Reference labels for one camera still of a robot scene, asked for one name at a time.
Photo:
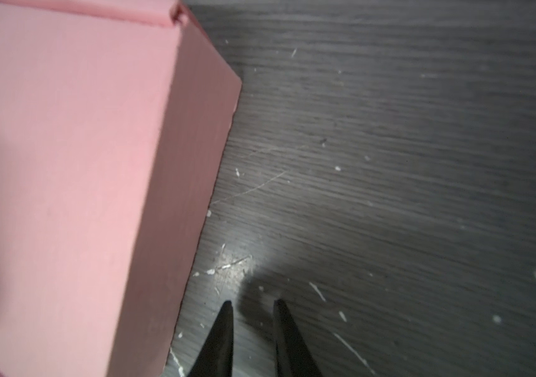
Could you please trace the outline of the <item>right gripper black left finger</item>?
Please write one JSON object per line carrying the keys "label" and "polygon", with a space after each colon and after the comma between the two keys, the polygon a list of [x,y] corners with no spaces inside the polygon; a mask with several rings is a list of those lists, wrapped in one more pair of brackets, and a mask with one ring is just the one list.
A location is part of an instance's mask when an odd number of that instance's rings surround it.
{"label": "right gripper black left finger", "polygon": [[233,305],[225,301],[188,377],[231,377],[233,374]]}

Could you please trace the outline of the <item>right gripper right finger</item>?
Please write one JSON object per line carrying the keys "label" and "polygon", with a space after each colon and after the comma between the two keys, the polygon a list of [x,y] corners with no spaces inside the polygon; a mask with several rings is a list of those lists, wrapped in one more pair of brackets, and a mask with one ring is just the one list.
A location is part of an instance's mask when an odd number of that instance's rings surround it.
{"label": "right gripper right finger", "polygon": [[282,298],[274,302],[273,318],[275,375],[323,377],[291,311]]}

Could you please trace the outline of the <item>pink cardboard box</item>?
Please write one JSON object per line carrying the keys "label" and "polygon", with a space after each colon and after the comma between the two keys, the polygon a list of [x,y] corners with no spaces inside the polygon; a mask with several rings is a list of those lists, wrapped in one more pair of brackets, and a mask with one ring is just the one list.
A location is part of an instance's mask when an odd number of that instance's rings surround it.
{"label": "pink cardboard box", "polygon": [[241,87],[180,1],[0,1],[0,376],[161,375]]}

